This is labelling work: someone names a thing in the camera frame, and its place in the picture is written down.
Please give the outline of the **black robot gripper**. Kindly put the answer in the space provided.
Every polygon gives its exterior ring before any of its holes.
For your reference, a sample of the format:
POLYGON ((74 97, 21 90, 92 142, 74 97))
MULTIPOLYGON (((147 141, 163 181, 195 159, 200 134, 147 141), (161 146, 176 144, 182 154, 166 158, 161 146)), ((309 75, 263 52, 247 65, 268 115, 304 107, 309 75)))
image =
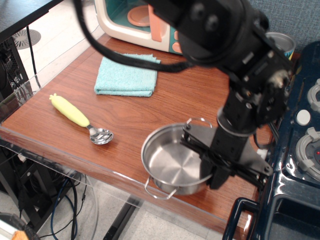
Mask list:
POLYGON ((186 123, 182 129, 181 144, 199 155, 199 176, 212 190, 234 176, 262 189, 273 174, 272 167, 254 150, 248 137, 230 134, 220 126, 186 123))

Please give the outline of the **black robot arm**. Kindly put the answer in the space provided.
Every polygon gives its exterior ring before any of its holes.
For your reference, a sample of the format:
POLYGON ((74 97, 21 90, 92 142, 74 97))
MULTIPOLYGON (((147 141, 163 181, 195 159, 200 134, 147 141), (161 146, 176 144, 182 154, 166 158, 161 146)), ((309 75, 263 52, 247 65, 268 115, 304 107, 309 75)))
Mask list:
POLYGON ((184 62, 153 63, 116 53, 98 43, 87 29, 82 3, 74 1, 80 27, 95 50, 131 67, 178 73, 193 66, 215 67, 229 76, 229 95, 217 115, 218 127, 204 137, 184 131, 182 143, 200 155, 210 174, 208 186, 220 188, 239 176, 258 188, 273 171, 260 157, 245 157, 249 136, 280 119, 287 110, 286 89, 292 65, 266 37, 268 18, 247 0, 151 0, 154 14, 178 32, 184 62))

